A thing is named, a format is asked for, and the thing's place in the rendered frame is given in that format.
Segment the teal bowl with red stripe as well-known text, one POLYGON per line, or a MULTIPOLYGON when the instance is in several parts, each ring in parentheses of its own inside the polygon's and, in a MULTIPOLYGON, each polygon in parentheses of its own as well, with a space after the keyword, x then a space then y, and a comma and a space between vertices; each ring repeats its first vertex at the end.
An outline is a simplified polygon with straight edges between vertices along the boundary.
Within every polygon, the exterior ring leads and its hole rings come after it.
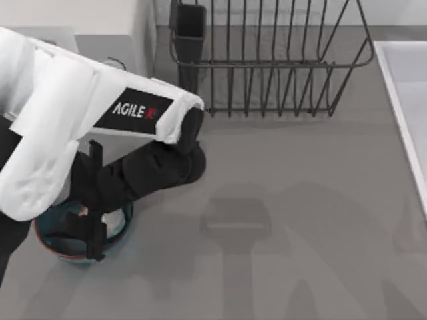
POLYGON ((58 258, 90 264, 104 260, 121 243, 133 216, 133 203, 100 214, 79 201, 66 201, 37 217, 33 227, 40 244, 58 258))

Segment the black utensil holder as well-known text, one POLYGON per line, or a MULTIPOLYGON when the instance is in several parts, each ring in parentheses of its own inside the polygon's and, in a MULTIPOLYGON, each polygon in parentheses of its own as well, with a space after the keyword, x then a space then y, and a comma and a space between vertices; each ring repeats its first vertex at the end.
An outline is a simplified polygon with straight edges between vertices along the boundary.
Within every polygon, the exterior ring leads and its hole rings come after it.
POLYGON ((207 9, 204 5, 171 0, 169 28, 180 64, 199 64, 207 25, 207 9))

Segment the white sink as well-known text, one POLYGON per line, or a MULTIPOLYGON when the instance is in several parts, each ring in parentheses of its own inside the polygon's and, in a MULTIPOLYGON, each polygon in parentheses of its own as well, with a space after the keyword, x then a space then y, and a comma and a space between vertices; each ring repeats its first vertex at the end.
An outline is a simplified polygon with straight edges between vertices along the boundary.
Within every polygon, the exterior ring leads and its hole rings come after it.
POLYGON ((374 49, 427 220, 427 41, 375 41, 374 49))

